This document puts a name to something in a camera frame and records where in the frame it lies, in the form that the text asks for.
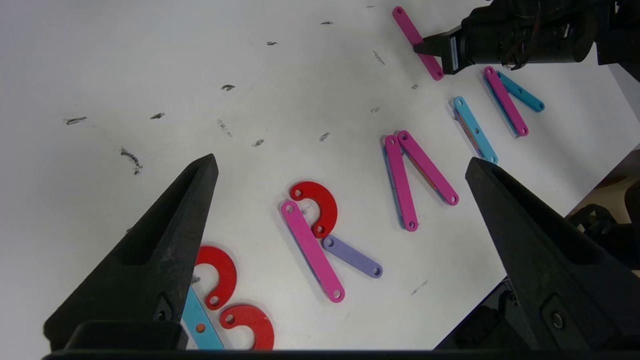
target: scuff mark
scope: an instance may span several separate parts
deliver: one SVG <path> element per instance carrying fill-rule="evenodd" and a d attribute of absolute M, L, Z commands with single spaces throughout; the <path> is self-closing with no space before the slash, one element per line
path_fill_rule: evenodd
<path fill-rule="evenodd" d="M 120 147 L 120 155 L 126 156 L 127 159 L 129 159 L 129 161 L 131 161 L 133 165 L 135 165 L 133 168 L 134 175 L 140 174 L 140 170 L 143 168 L 143 166 L 140 165 L 140 161 L 138 161 L 137 157 L 135 157 L 133 154 L 127 151 L 127 149 L 125 149 L 124 147 Z"/>
<path fill-rule="evenodd" d="M 378 59 L 379 63 L 381 63 L 382 65 L 386 65 L 385 62 L 382 60 L 382 58 L 380 57 L 380 55 L 378 55 L 378 53 L 376 51 L 373 51 L 373 55 L 376 56 L 376 59 Z"/>
<path fill-rule="evenodd" d="M 307 214 L 307 210 L 309 210 L 309 208 L 311 208 L 311 205 L 307 206 L 306 208 L 302 208 L 300 210 L 300 212 L 302 213 L 302 215 L 306 215 Z"/>
<path fill-rule="evenodd" d="M 73 118 L 73 119 L 65 119 L 65 124 L 66 125 L 73 125 L 73 124 L 79 123 L 80 121 L 85 121 L 86 119 L 87 119 L 86 116 L 84 116 L 84 117 L 76 117 L 76 118 Z"/>
<path fill-rule="evenodd" d="M 409 297 L 414 296 L 414 295 L 415 295 L 415 293 L 417 293 L 417 292 L 418 292 L 418 290 L 420 290 L 423 286 L 427 285 L 427 283 L 428 283 L 428 282 L 429 282 L 428 280 L 427 280 L 427 281 L 425 281 L 425 282 L 423 282 L 420 286 L 418 286 L 418 287 L 417 287 L 417 288 L 416 288 L 416 289 L 411 293 L 411 295 L 409 295 Z"/>
<path fill-rule="evenodd" d="M 225 123 L 222 122 L 222 120 L 220 119 L 218 119 L 218 126 L 220 127 L 220 130 L 222 130 L 225 134 L 229 135 L 230 138 L 234 137 L 229 131 L 229 129 L 227 129 L 227 126 L 225 125 Z"/>

